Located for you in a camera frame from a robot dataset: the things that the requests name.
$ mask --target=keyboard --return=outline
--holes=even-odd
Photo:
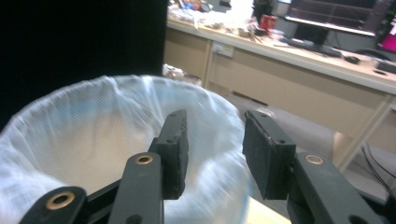
[[[283,38],[280,40],[280,42],[286,43],[290,46],[299,48],[299,49],[307,49],[310,51],[314,51],[317,53],[321,53],[330,57],[334,57],[334,58],[342,58],[343,54],[335,49],[332,49],[330,47],[326,47],[326,46],[321,46],[321,45],[316,45],[312,42],[301,42],[298,40],[293,40],[293,39],[287,39],[287,38]]]
[[[394,64],[379,63],[376,66],[376,69],[396,74],[396,65],[394,65]]]

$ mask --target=red cup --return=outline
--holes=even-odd
[[[276,25],[275,16],[262,15],[262,19],[260,20],[260,28],[265,30],[266,33],[268,33],[269,30],[274,29],[275,25]]]

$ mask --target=desk leg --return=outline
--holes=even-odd
[[[332,154],[332,162],[340,170],[344,172],[353,158],[359,152],[361,146],[368,140],[373,132],[381,125],[384,119],[392,110],[396,99],[394,96],[387,94],[384,101],[377,107],[372,117],[362,126],[359,133],[352,139],[337,134],[334,137],[334,149]]]
[[[213,41],[212,40],[207,40],[206,42],[206,50],[205,50],[205,63],[204,63],[204,69],[203,71],[205,72],[203,74],[203,87],[205,89],[208,89],[208,85],[209,85],[209,74],[210,74],[210,70],[212,67],[212,60],[213,60],[213,50],[212,50],[212,44]]]

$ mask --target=trash can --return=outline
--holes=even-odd
[[[241,223],[250,179],[237,109],[201,87],[162,77],[99,77],[59,89],[14,115],[0,135],[0,223],[17,223],[43,194],[91,194],[149,149],[166,116],[187,110],[186,188],[165,223]]]

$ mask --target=floor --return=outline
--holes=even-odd
[[[256,102],[243,95],[235,93],[229,94],[225,96],[225,98],[239,109],[240,117],[243,120],[245,120],[244,113],[247,110],[257,110],[270,115],[296,143],[297,152],[312,151],[329,158],[332,157],[332,139],[334,136],[332,130],[294,116],[278,108]],[[377,161],[380,161],[391,173],[396,174],[396,163],[393,162],[396,161],[396,155],[375,147],[370,147],[370,149]],[[344,172],[345,178],[355,188],[363,190],[382,200],[386,200],[388,192],[375,179],[373,172],[369,169],[367,164],[367,160],[363,153],[360,153]],[[396,189],[396,181],[393,177],[386,174],[378,166],[376,166],[375,169],[392,189]],[[280,215],[289,217],[286,201],[263,200],[256,185],[253,187],[251,197],[277,211]]]

